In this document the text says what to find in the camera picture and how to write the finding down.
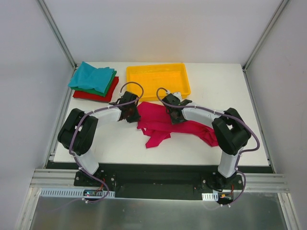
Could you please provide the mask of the pink t shirt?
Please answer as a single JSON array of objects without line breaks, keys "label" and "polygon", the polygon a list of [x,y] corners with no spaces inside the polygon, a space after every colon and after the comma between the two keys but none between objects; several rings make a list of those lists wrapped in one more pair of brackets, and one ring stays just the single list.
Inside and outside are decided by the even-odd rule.
[{"label": "pink t shirt", "polygon": [[137,124],[137,129],[149,137],[145,144],[148,149],[158,147],[163,140],[171,138],[172,133],[195,135],[211,147],[218,146],[212,128],[195,121],[172,124],[166,108],[162,105],[142,102],[138,105],[138,112],[141,119]]}]

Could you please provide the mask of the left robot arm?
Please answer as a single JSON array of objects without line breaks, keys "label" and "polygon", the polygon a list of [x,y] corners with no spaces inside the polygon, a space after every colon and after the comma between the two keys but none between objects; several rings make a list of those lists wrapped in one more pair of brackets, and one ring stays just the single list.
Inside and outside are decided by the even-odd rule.
[{"label": "left robot arm", "polygon": [[137,122],[141,116],[137,111],[139,97],[131,92],[124,92],[121,97],[107,107],[90,112],[74,108],[66,118],[58,134],[58,142],[73,156],[79,169],[85,174],[85,181],[90,186],[101,182],[98,171],[99,163],[93,156],[92,143],[96,130],[106,124],[126,120]]}]

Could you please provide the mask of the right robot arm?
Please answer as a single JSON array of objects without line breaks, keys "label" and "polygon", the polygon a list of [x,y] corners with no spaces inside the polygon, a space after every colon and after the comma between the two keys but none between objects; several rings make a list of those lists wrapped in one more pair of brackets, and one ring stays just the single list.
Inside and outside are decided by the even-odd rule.
[{"label": "right robot arm", "polygon": [[181,101],[173,93],[166,95],[161,102],[173,124],[194,121],[213,129],[218,146],[222,150],[216,184],[221,189],[231,186],[232,176],[236,174],[239,151],[251,138],[250,130],[244,126],[237,110],[229,108],[224,112],[217,112],[198,106],[188,99]]}]

